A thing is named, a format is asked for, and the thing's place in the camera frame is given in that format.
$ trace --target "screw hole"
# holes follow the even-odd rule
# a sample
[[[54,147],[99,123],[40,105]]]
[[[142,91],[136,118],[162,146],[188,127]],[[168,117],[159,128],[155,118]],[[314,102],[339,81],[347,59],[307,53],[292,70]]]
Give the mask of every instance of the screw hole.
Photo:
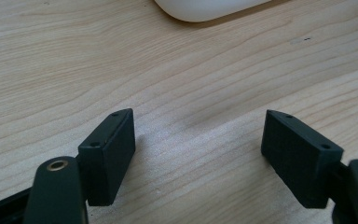
[[[92,147],[98,147],[100,145],[100,143],[99,142],[93,142],[93,143],[91,143],[89,145],[92,146]]]
[[[322,148],[325,148],[325,149],[330,149],[331,147],[327,144],[321,144]]]
[[[68,161],[54,161],[48,165],[49,171],[59,171],[68,165]]]

